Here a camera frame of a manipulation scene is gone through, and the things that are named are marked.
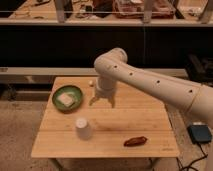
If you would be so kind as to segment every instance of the table leg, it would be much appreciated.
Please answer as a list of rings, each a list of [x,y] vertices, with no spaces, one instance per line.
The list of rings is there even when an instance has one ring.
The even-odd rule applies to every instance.
[[[146,170],[153,170],[155,168],[155,166],[157,165],[157,163],[160,161],[161,158],[154,158],[153,160],[151,158],[149,158],[150,161],[150,165],[146,168]]]
[[[59,163],[59,161],[56,158],[50,158],[49,160],[54,164],[54,166],[58,169],[58,171],[65,170],[64,167]]]

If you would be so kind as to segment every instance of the white cup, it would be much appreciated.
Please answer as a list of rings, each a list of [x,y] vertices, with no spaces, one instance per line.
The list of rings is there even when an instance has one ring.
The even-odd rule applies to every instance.
[[[80,139],[88,140],[92,137],[92,129],[86,118],[80,117],[75,122],[76,132]]]

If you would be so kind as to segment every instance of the black wall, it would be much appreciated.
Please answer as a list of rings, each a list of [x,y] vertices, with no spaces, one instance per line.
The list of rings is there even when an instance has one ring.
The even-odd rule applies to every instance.
[[[213,57],[213,28],[1,26],[0,66],[93,67],[123,48],[136,67],[184,66],[187,54]]]

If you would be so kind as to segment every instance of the green bowl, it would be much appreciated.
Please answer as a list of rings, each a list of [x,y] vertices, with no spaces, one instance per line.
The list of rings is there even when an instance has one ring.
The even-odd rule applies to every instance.
[[[71,96],[73,98],[74,103],[72,105],[66,106],[62,102],[60,102],[60,100],[58,100],[58,97],[63,93],[66,93],[68,96]],[[83,100],[83,93],[81,89],[74,85],[66,85],[66,86],[60,87],[54,92],[52,96],[52,102],[54,106],[58,110],[63,112],[76,109],[77,107],[80,106],[82,100]]]

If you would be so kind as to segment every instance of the floor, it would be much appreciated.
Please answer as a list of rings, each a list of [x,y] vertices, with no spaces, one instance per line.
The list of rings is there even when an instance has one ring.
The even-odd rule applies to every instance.
[[[42,119],[49,91],[19,91],[16,98],[8,100],[8,91],[2,91],[0,100],[0,171],[55,171],[47,159],[30,157],[36,132]],[[180,161],[185,166],[201,157],[200,149],[191,143],[186,126],[192,123],[177,109],[166,105],[181,152]],[[203,146],[208,151],[209,145]],[[139,171],[149,164],[148,159],[60,159],[72,171]],[[206,160],[193,166],[203,171]],[[155,171],[176,171],[175,158],[161,159]]]

